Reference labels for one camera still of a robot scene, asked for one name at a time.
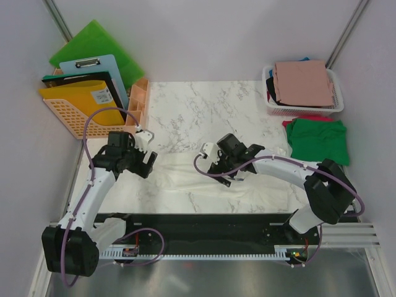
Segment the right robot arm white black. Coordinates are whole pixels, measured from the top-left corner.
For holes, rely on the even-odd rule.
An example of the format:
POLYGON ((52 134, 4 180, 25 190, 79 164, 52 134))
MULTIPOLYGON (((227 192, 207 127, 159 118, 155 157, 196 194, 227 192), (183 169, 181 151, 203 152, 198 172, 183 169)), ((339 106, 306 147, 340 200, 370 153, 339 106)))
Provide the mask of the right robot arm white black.
POLYGON ((233 134, 215 144, 203 144, 201 152, 211 161, 207 176, 227 187, 239 172, 248 172, 281 179, 305 191, 308 204, 295 211, 283 228, 289 243, 300 242, 315 226, 337 224, 356 198, 356 190, 343 170, 329 159, 303 163, 262 145, 247 147, 233 134))

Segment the pink folded t shirt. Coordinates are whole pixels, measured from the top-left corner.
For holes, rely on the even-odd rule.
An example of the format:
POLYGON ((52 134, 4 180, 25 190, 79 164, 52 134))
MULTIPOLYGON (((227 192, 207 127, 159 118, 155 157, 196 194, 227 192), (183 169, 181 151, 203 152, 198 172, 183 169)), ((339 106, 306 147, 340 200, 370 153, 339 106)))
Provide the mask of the pink folded t shirt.
POLYGON ((332 83, 323 60, 276 62, 275 101, 286 106, 333 106, 332 83))

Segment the black garment in basket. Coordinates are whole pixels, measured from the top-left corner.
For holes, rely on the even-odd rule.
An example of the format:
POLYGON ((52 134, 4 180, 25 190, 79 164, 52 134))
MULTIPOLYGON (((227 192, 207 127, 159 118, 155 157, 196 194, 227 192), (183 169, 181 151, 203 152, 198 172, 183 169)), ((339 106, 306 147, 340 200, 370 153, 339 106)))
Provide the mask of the black garment in basket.
POLYGON ((269 77, 265 81, 265 83, 266 83, 266 87, 267 87, 267 100, 272 99, 273 101, 276 101, 276 93, 275 93, 273 77, 269 77))

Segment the green t shirt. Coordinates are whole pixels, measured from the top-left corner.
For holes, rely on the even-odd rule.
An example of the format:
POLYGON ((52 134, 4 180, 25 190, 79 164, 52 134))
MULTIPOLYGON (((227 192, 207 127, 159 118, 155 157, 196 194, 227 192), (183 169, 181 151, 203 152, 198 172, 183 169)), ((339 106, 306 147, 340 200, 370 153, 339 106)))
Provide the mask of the green t shirt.
POLYGON ((350 164, 347 128, 341 121, 298 119, 287 125, 285 132, 294 159, 318 162, 329 159, 342 166, 350 164))

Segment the red t shirt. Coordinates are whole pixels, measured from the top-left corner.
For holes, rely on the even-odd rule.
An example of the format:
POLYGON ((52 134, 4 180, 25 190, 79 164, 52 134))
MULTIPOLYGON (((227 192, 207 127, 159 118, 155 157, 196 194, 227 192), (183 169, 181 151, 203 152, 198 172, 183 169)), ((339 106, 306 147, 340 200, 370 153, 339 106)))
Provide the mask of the red t shirt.
POLYGON ((300 116, 297 118, 293 118, 292 120, 289 120, 289 121, 283 121, 282 126, 286 129, 287 125, 291 124, 293 121, 296 121, 298 119, 304 119, 304 120, 308 120, 308 121, 320 121, 320 122, 332 122, 333 121, 332 118, 325 117, 325 116, 308 115, 308 116, 300 116))

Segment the green plastic board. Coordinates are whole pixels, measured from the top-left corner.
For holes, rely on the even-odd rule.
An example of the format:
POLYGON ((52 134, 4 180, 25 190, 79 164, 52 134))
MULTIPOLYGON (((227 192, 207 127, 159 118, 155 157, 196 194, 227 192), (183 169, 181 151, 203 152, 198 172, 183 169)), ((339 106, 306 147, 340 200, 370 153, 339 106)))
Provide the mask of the green plastic board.
POLYGON ((143 78, 144 70, 96 20, 86 25, 71 41, 49 59, 54 67, 62 62, 112 54, 126 88, 143 78))

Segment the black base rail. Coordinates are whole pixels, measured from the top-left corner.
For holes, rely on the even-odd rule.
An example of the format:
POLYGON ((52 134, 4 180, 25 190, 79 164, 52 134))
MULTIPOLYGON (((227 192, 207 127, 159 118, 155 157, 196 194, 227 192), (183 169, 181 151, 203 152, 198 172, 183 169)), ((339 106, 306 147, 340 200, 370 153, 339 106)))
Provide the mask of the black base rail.
POLYGON ((99 214, 95 224, 107 218, 126 222, 126 238, 114 244, 160 256, 166 253, 274 252, 284 248, 290 257, 316 246, 326 224, 299 234, 287 227, 288 214, 99 214))

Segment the white laundry basket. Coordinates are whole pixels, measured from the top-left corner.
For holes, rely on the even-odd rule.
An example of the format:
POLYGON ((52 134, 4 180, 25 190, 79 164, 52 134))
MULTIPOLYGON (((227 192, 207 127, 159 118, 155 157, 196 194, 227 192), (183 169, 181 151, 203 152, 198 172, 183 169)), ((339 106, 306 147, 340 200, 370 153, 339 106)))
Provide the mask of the white laundry basket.
POLYGON ((267 90, 266 80, 270 78, 270 71, 273 65, 264 66, 262 70, 262 87, 264 90, 264 103, 267 113, 277 116, 305 116, 305 115, 318 115, 330 116, 333 113, 339 113, 344 109, 344 102, 342 92, 339 86, 339 80, 334 71, 327 69, 327 76, 332 84, 332 99, 333 106, 325 106, 321 108, 313 107, 298 107, 298 106, 280 106, 275 104, 267 90))

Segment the light blue clipboard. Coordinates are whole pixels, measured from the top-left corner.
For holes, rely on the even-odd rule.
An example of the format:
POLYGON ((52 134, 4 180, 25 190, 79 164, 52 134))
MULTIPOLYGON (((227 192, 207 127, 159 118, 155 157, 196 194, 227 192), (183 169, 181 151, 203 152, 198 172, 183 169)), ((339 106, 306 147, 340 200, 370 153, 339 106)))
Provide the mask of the light blue clipboard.
POLYGON ((128 107, 129 97, 127 96, 117 62, 112 54, 61 62, 59 63, 59 67, 64 74, 87 74, 103 71, 109 72, 111 78, 116 82, 123 107, 128 107))

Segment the orange mesh file holder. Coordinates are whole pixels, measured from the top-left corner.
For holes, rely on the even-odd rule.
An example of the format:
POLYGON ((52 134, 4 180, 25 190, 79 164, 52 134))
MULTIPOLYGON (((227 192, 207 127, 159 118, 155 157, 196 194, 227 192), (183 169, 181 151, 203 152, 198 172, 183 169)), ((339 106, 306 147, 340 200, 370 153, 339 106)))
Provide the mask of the orange mesh file holder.
MULTIPOLYGON (((117 107, 107 107, 96 110, 90 116, 93 117, 106 110, 119 110, 123 116, 125 123, 121 126, 102 126, 97 124, 92 119, 88 124, 88 128, 86 131, 86 137, 88 138, 102 138, 106 137, 111 131, 123 131, 126 125, 126 121, 130 119, 130 117, 122 112, 120 109, 123 108, 121 100, 118 98, 117 94, 113 95, 116 100, 117 107)), ((66 128, 71 132, 71 134, 76 139, 81 139, 83 137, 83 131, 86 121, 89 116, 86 116, 77 109, 74 105, 69 103, 63 99, 49 99, 45 100, 43 98, 44 103, 50 108, 50 110, 58 117, 58 119, 66 126, 66 128)))

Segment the peach compartment organizer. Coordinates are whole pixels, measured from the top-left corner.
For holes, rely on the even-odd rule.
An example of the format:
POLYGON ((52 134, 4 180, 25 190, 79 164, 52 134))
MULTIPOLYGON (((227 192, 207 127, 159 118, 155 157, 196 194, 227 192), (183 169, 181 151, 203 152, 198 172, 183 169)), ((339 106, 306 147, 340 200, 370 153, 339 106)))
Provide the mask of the peach compartment organizer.
POLYGON ((147 127, 149 100, 150 82, 143 77, 132 85, 128 107, 128 110, 139 121, 143 129, 147 127))

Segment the yellow folder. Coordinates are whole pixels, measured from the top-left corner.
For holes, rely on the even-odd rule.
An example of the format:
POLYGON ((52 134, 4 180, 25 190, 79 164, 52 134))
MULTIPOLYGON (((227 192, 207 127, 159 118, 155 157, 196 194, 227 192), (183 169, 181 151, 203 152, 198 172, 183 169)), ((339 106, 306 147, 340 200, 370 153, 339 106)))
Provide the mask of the yellow folder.
MULTIPOLYGON (((81 81, 67 85, 39 89, 45 99, 63 99, 74 105, 86 116, 96 110, 117 107, 107 84, 102 80, 81 81)), ((125 123, 119 110, 106 110, 96 114, 93 119, 102 126, 121 126, 125 123)))

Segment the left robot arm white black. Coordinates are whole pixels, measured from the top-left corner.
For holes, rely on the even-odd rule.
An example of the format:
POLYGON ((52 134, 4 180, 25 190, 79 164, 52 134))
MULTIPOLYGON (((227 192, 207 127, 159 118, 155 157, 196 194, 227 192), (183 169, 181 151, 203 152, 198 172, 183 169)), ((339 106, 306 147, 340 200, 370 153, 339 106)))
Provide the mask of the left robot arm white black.
POLYGON ((79 197, 56 226, 44 229, 41 240, 50 272, 89 277, 100 254, 117 239, 130 243, 136 236, 133 225, 121 218, 107 218, 95 227, 98 211, 123 171, 147 178, 157 153, 149 149, 154 134, 141 130, 135 134, 110 132, 106 145, 89 163, 88 175, 79 197))

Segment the black folder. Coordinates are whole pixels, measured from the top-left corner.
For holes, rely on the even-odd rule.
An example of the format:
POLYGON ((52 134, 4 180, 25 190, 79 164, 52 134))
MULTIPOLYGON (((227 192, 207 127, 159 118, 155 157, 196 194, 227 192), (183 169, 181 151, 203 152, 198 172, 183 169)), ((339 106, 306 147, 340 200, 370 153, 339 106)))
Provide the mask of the black folder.
POLYGON ((76 82, 85 82, 89 80, 102 80, 106 82, 112 95, 117 94, 121 100, 122 105, 125 106, 127 103, 127 95, 121 94, 120 89, 116 83, 116 80, 112 78, 108 71, 91 72, 86 74, 62 74, 62 75, 45 75, 41 81, 46 87, 57 87, 61 85, 69 85, 76 82))

